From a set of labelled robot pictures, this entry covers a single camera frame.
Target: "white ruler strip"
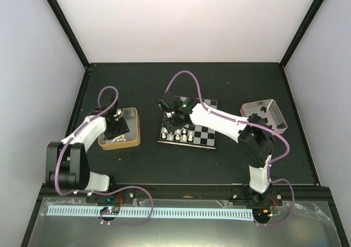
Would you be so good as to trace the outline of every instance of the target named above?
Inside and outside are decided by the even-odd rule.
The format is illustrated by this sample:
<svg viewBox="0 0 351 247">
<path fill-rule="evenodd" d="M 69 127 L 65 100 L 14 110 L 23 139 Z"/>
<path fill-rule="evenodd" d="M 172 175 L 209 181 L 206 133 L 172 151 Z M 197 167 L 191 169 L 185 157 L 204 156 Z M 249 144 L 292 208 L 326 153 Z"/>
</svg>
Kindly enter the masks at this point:
<svg viewBox="0 0 351 247">
<path fill-rule="evenodd" d="M 104 207 L 51 205 L 47 216 L 98 217 L 102 208 Z M 150 210 L 151 208 L 121 207 L 117 215 L 104 214 L 103 217 L 146 218 Z M 152 218 L 253 221 L 250 209 L 154 208 Z"/>
</svg>

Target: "chessboard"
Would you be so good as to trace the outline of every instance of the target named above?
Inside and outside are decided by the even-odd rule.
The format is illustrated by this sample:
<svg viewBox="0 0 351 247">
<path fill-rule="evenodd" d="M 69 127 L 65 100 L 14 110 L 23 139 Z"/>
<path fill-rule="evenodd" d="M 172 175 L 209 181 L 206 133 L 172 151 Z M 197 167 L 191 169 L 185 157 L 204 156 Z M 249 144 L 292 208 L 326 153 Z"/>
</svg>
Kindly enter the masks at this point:
<svg viewBox="0 0 351 247">
<path fill-rule="evenodd" d="M 185 101 L 186 97 L 181 96 L 181 100 Z M 202 101 L 212 108 L 218 107 L 217 100 L 202 99 Z M 216 149 L 216 132 L 201 125 L 185 125 L 181 129 L 173 133 L 169 133 L 162 123 L 160 137 L 157 142 L 173 145 L 183 145 L 192 147 L 202 147 Z"/>
</svg>

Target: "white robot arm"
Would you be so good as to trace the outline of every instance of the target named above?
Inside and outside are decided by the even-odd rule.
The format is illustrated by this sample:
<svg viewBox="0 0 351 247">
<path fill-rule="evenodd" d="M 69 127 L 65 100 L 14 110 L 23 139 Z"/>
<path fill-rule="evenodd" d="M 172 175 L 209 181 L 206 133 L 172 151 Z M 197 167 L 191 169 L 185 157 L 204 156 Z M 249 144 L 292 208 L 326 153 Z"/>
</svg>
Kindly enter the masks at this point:
<svg viewBox="0 0 351 247">
<path fill-rule="evenodd" d="M 170 132 L 186 124 L 196 124 L 220 132 L 239 144 L 245 144 L 242 147 L 248 149 L 248 154 L 250 154 L 248 156 L 250 187 L 261 194 L 267 190 L 269 186 L 267 166 L 271 160 L 274 145 L 270 134 L 236 122 L 248 122 L 248 118 L 234 116 L 211 108 L 205 104 L 200 104 L 197 99 L 193 98 L 188 98 L 183 102 L 170 92 L 164 94 L 158 105 L 166 112 L 167 117 L 163 119 L 163 123 Z M 260 117 L 251 118 L 250 120 L 253 123 L 264 125 Z"/>
<path fill-rule="evenodd" d="M 97 174 L 89 170 L 86 152 L 102 133 L 106 139 L 113 139 L 129 132 L 123 117 L 116 116 L 117 105 L 106 114 L 98 115 L 103 108 L 92 112 L 84 122 L 61 142 L 51 142 L 47 147 L 46 184 L 55 187 L 55 170 L 58 159 L 60 172 L 58 183 L 61 188 L 85 191 L 107 191 L 113 177 Z M 61 151 L 67 146 L 63 155 Z"/>
</svg>

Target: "wire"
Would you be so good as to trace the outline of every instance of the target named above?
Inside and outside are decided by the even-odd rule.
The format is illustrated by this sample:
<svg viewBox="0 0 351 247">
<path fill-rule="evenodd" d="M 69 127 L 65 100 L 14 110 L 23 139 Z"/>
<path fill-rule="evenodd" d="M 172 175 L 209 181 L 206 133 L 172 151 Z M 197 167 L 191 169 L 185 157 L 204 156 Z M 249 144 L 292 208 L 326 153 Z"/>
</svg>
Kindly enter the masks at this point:
<svg viewBox="0 0 351 247">
<path fill-rule="evenodd" d="M 200 103 L 201 103 L 203 109 L 205 109 L 206 111 L 208 111 L 208 108 L 206 107 L 205 103 L 202 101 L 202 95 L 201 95 L 201 89 L 200 89 L 199 81 L 197 80 L 197 78 L 195 77 L 195 75 L 194 75 L 192 72 L 190 72 L 190 71 L 183 70 L 183 71 L 180 71 L 180 72 L 176 73 L 176 74 L 173 76 L 173 78 L 171 79 L 171 81 L 169 81 L 169 84 L 168 84 L 168 86 L 167 86 L 165 92 L 167 92 L 167 91 L 169 90 L 169 88 L 170 88 L 171 85 L 173 84 L 174 80 L 175 80 L 180 74 L 182 74 L 182 73 L 187 73 L 187 74 L 189 74 L 189 75 L 194 79 L 195 84 L 196 84 L 196 87 L 197 87 L 197 94 L 198 94 L 198 96 L 199 96 Z M 276 162 L 277 160 L 282 159 L 283 157 L 285 157 L 286 155 L 289 154 L 289 151 L 290 151 L 290 145 L 289 145 L 289 143 L 286 141 L 286 139 L 284 139 L 284 137 L 282 137 L 282 136 L 279 135 L 278 133 L 274 132 L 273 130 L 271 130 L 271 129 L 269 129 L 269 128 L 266 128 L 266 127 L 264 127 L 264 126 L 262 126 L 262 125 L 254 124 L 254 123 L 247 122 L 247 121 L 241 121 L 241 120 L 236 121 L 236 120 L 233 119 L 233 118 L 226 117 L 226 116 L 224 116 L 224 115 L 222 115 L 222 114 L 216 113 L 216 112 L 213 111 L 213 110 L 210 110 L 210 113 L 211 113 L 211 114 L 214 114 L 214 115 L 216 115 L 216 116 L 218 116 L 218 117 L 221 117 L 221 118 L 227 119 L 227 120 L 229 120 L 229 121 L 232 121 L 232 122 L 234 122 L 234 123 L 245 124 L 245 125 L 249 125 L 249 126 L 251 126 L 251 127 L 260 128 L 260 129 L 265 130 L 265 131 L 271 133 L 272 135 L 278 137 L 278 138 L 285 144 L 285 146 L 286 146 L 286 151 L 285 151 L 282 155 L 280 155 L 280 156 L 278 156 L 278 157 L 272 159 L 272 160 L 270 161 L 270 163 Z"/>
<path fill-rule="evenodd" d="M 124 201 L 123 195 L 122 194 L 117 194 L 117 196 L 120 196 L 120 207 L 121 207 L 122 203 Z"/>
<path fill-rule="evenodd" d="M 289 189 L 290 189 L 290 191 L 291 191 L 292 206 L 291 206 L 291 211 L 289 212 L 289 215 L 287 215 L 285 219 L 283 219 L 282 221 L 279 221 L 279 222 L 277 222 L 277 223 L 259 223 L 255 218 L 253 218 L 253 221 L 254 221 L 254 223 L 257 224 L 257 226 L 258 226 L 258 225 L 261 225 L 261 226 L 269 226 L 269 227 L 272 227 L 272 226 L 281 225 L 281 224 L 283 224 L 284 222 L 286 222 L 286 221 L 291 217 L 291 215 L 293 214 L 293 212 L 294 212 L 294 207 L 295 207 L 295 195 L 294 195 L 294 190 L 292 189 L 292 186 L 291 186 L 290 182 L 288 182 L 286 179 L 277 179 L 277 180 L 271 181 L 270 183 L 275 184 L 275 183 L 278 183 L 278 182 L 281 182 L 281 181 L 287 183 L 288 186 L 289 186 Z"/>
<path fill-rule="evenodd" d="M 112 86 L 104 87 L 104 88 L 102 88 L 102 90 L 99 93 L 99 97 L 98 97 L 98 106 L 99 107 L 101 106 L 100 105 L 101 96 L 102 96 L 103 92 L 106 89 L 113 89 L 116 92 L 116 97 L 115 97 L 114 101 L 106 109 L 104 109 L 103 111 L 98 113 L 96 116 L 92 117 L 90 119 L 90 122 L 95 120 L 95 119 L 97 119 L 97 118 L 99 118 L 103 114 L 105 114 L 111 107 L 113 107 L 115 105 L 115 103 L 118 100 L 118 90 L 117 90 L 117 88 L 112 87 Z M 73 136 L 77 136 L 88 124 L 89 124 L 88 122 L 84 122 L 79 128 L 76 129 L 76 131 L 73 132 Z M 63 156 L 64 156 L 65 151 L 67 150 L 69 144 L 73 141 L 73 139 L 74 139 L 73 137 L 69 138 L 67 143 L 64 144 L 64 146 L 63 146 L 63 148 L 62 148 L 62 150 L 61 150 L 61 152 L 59 154 L 59 158 L 57 160 L 57 165 L 56 165 L 56 169 L 55 169 L 55 189 L 56 189 L 56 192 L 58 193 L 58 195 L 60 195 L 60 196 L 66 196 L 66 195 L 69 195 L 69 194 L 71 194 L 72 192 L 75 191 L 75 190 L 70 190 L 70 191 L 67 191 L 67 192 L 62 192 L 60 187 L 59 187 L 59 178 L 58 178 Z M 110 223 L 118 224 L 118 225 L 137 226 L 137 225 L 142 225 L 142 224 L 146 223 L 150 219 L 150 217 L 151 217 L 151 215 L 152 215 L 152 213 L 154 211 L 154 200 L 152 199 L 151 194 L 144 188 L 141 188 L 141 187 L 138 187 L 138 186 L 127 186 L 127 187 L 123 187 L 123 188 L 120 188 L 120 189 L 117 189 L 115 191 L 108 192 L 108 193 L 97 192 L 97 191 L 92 191 L 92 193 L 97 194 L 97 195 L 101 195 L 101 196 L 110 196 L 110 195 L 114 195 L 114 194 L 116 194 L 118 192 L 124 191 L 126 189 L 131 189 L 131 188 L 139 189 L 139 190 L 145 192 L 146 195 L 148 195 L 148 197 L 150 198 L 151 210 L 150 210 L 149 216 L 144 221 L 138 222 L 138 223 L 125 223 L 125 222 L 110 222 Z"/>
<path fill-rule="evenodd" d="M 103 94 L 103 92 L 106 90 L 106 89 L 113 89 L 115 92 L 116 92 L 116 97 L 114 99 L 114 101 L 106 108 L 104 109 L 103 111 L 101 111 L 100 113 L 98 113 L 96 116 L 92 117 L 90 119 L 90 121 L 94 121 L 95 119 L 99 118 L 100 116 L 102 116 L 103 114 L 105 114 L 111 107 L 113 107 L 115 105 L 115 103 L 117 102 L 118 100 L 118 90 L 117 88 L 115 87 L 112 87 L 112 86 L 108 86 L 108 87 L 104 87 L 102 88 L 102 90 L 100 91 L 99 93 L 99 97 L 98 97 L 98 106 L 100 107 L 100 99 L 101 99 L 101 96 Z M 76 129 L 76 131 L 73 132 L 73 136 L 77 136 L 87 125 L 89 124 L 89 122 L 84 122 L 79 128 Z M 67 192 L 62 192 L 60 190 L 60 187 L 59 187 L 59 172 L 60 172 L 60 167 L 61 167 L 61 162 L 62 162 L 62 159 L 63 159 L 63 156 L 65 154 L 65 151 L 67 150 L 68 146 L 70 145 L 70 143 L 73 141 L 73 137 L 71 137 L 70 139 L 68 139 L 68 141 L 66 142 L 66 144 L 63 146 L 60 154 L 59 154 L 59 158 L 57 160 L 57 164 L 56 164 L 56 169 L 55 169 L 55 189 L 56 189 L 56 192 L 58 193 L 58 195 L 60 196 L 66 196 L 66 195 L 69 195 L 71 194 L 74 190 L 70 190 L 70 191 L 67 191 Z"/>
<path fill-rule="evenodd" d="M 278 209 L 281 211 L 280 206 L 274 201 L 274 199 L 273 199 L 271 196 L 269 196 L 269 199 L 270 199 L 270 201 L 273 202 L 273 204 L 274 204 L 275 206 L 277 206 Z"/>
<path fill-rule="evenodd" d="M 114 194 L 116 194 L 118 192 L 124 191 L 126 189 L 130 189 L 130 188 L 139 189 L 139 190 L 145 192 L 146 195 L 148 195 L 148 197 L 150 198 L 150 203 L 151 203 L 151 209 L 150 209 L 149 215 L 145 218 L 144 221 L 137 222 L 137 223 L 126 223 L 126 222 L 115 222 L 115 221 L 109 221 L 109 223 L 117 224 L 117 225 L 126 225 L 126 226 L 138 226 L 138 225 L 142 225 L 142 224 L 146 223 L 151 218 L 152 214 L 154 213 L 154 200 L 153 200 L 152 196 L 150 195 L 150 193 L 144 188 L 141 188 L 141 187 L 138 187 L 138 186 L 127 186 L 127 187 L 123 187 L 123 188 L 120 188 L 120 189 L 117 189 L 115 191 L 108 192 L 108 193 L 103 193 L 103 192 L 98 192 L 98 191 L 94 191 L 94 193 L 97 194 L 97 195 L 102 195 L 102 196 L 110 196 L 110 195 L 114 195 Z M 103 215 L 103 213 L 100 214 L 100 220 L 103 223 L 104 220 L 102 218 L 102 215 Z"/>
<path fill-rule="evenodd" d="M 195 84 L 196 84 L 197 94 L 198 94 L 198 96 L 199 96 L 200 103 L 201 103 L 203 109 L 205 109 L 205 110 L 208 112 L 208 108 L 206 107 L 206 105 L 205 105 L 205 104 L 203 103 L 203 101 L 202 101 L 201 89 L 200 89 L 199 81 L 197 80 L 197 78 L 195 77 L 195 75 L 194 75 L 192 72 L 190 72 L 190 71 L 183 70 L 183 71 L 180 71 L 180 72 L 176 73 L 176 74 L 173 76 L 173 78 L 169 81 L 169 84 L 168 84 L 168 86 L 167 86 L 165 92 L 167 92 L 167 91 L 169 90 L 169 88 L 170 88 L 171 85 L 173 84 L 174 80 L 175 80 L 180 74 L 183 74 L 183 73 L 189 74 L 189 75 L 194 79 Z M 216 112 L 213 111 L 213 110 L 210 110 L 210 113 L 211 113 L 211 114 L 214 114 L 215 116 L 221 117 L 221 118 L 223 118 L 223 119 L 227 119 L 227 120 L 229 120 L 229 121 L 232 121 L 232 122 L 234 122 L 234 123 L 245 124 L 245 125 L 249 125 L 249 126 L 251 126 L 251 127 L 256 127 L 256 128 L 260 128 L 260 129 L 262 129 L 262 130 L 265 130 L 265 131 L 271 133 L 272 135 L 278 137 L 278 138 L 284 143 L 284 145 L 286 146 L 286 151 L 285 151 L 282 155 L 280 155 L 280 156 L 278 156 L 278 157 L 276 157 L 276 158 L 274 158 L 274 159 L 271 159 L 271 160 L 268 162 L 268 166 L 267 166 L 267 178 L 268 178 L 268 180 L 269 180 L 269 182 L 270 182 L 271 184 L 275 184 L 275 183 L 278 183 L 278 182 L 280 182 L 280 181 L 285 181 L 285 182 L 288 184 L 288 186 L 289 186 L 289 188 L 290 188 L 290 190 L 291 190 L 291 196 L 292 196 L 292 209 L 291 209 L 291 212 L 289 213 L 289 215 L 288 215 L 287 218 L 285 218 L 285 219 L 282 220 L 281 222 L 278 222 L 278 223 L 275 223 L 275 224 L 271 224 L 271 225 L 267 225 L 267 226 L 275 226 L 275 225 L 279 225 L 279 224 L 282 224 L 282 223 L 284 223 L 285 221 L 287 221 L 287 220 L 291 217 L 291 215 L 292 215 L 292 213 L 293 213 L 293 208 L 294 208 L 294 206 L 295 206 L 295 195 L 294 195 L 294 191 L 293 191 L 293 189 L 292 189 L 291 184 L 290 184 L 286 179 L 278 179 L 278 180 L 275 180 L 275 181 L 272 181 L 272 180 L 270 179 L 270 166 L 271 166 L 271 164 L 272 164 L 273 162 L 276 162 L 276 161 L 278 161 L 278 160 L 284 158 L 286 155 L 289 154 L 289 151 L 290 151 L 290 145 L 289 145 L 289 143 L 286 141 L 286 139 L 285 139 L 284 137 L 282 137 L 282 136 L 279 135 L 278 133 L 276 133 L 276 132 L 274 132 L 273 130 L 271 130 L 271 129 L 269 129 L 269 128 L 266 128 L 266 127 L 264 127 L 264 126 L 262 126 L 262 125 L 254 124 L 254 123 L 247 122 L 247 121 L 241 121 L 241 120 L 238 120 L 238 121 L 237 121 L 237 120 L 235 120 L 235 119 L 233 119 L 233 118 L 229 118 L 229 117 L 226 117 L 226 116 L 224 116 L 224 115 L 222 115 L 222 114 L 216 113 Z M 258 222 L 256 221 L 256 219 L 254 219 L 254 221 L 255 221 L 256 224 L 262 225 L 262 223 L 258 223 Z"/>
</svg>

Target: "black table surface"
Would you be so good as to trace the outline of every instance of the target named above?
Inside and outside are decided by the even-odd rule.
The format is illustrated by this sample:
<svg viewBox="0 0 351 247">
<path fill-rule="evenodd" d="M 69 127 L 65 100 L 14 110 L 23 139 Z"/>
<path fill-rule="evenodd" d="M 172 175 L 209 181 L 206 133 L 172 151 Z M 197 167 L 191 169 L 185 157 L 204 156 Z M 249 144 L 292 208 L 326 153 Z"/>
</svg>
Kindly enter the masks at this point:
<svg viewBox="0 0 351 247">
<path fill-rule="evenodd" d="M 93 64 L 76 127 L 97 107 L 100 90 L 118 88 L 119 107 L 135 107 L 139 113 L 141 143 L 137 147 L 104 151 L 97 141 L 88 151 L 90 170 L 113 175 L 120 184 L 231 185 L 248 184 L 248 164 L 240 146 L 217 134 L 216 150 L 157 143 L 162 111 L 157 101 L 168 82 L 180 70 L 198 78 L 202 97 L 219 100 L 218 108 L 240 115 L 244 103 L 274 99 L 288 125 L 283 136 L 290 154 L 274 163 L 272 179 L 284 177 L 292 184 L 313 184 L 308 148 L 303 142 L 288 86 L 277 63 L 132 63 Z M 197 96 L 193 79 L 183 74 L 171 87 L 174 95 Z M 275 139 L 273 157 L 285 151 Z"/>
</svg>

